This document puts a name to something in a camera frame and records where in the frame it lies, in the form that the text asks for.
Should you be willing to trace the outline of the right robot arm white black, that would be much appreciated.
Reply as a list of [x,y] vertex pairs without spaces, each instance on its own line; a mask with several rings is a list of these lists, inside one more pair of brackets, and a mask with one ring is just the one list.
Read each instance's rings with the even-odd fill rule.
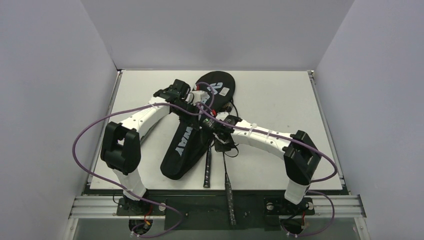
[[300,211],[302,200],[321,161],[320,155],[313,151],[316,146],[309,135],[301,130],[296,133],[278,133],[226,113],[217,117],[217,120],[206,117],[200,126],[220,143],[251,146],[284,161],[288,184],[282,206],[290,215]]

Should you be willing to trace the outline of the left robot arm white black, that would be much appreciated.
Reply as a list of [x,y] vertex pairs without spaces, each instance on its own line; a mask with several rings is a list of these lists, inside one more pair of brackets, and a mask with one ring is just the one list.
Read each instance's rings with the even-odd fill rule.
[[143,215],[150,207],[148,199],[143,197],[147,188],[138,171],[142,158],[141,139],[163,117],[175,113],[188,125],[176,145],[176,152],[182,156],[190,137],[200,128],[197,103],[214,99],[213,92],[192,90],[186,82],[176,79],[169,87],[156,91],[143,109],[119,123],[111,121],[106,125],[100,158],[113,170],[122,185],[124,208]]

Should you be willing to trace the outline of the black racket bag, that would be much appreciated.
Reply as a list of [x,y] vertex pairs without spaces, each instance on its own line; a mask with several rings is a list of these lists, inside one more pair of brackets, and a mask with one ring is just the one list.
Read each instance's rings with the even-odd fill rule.
[[[196,89],[213,93],[202,102],[215,112],[224,112],[231,108],[236,82],[234,77],[224,71],[211,71],[200,77]],[[212,143],[212,135],[203,129],[193,129],[188,123],[181,121],[170,142],[160,165],[161,173],[171,179],[179,180],[207,152]]]

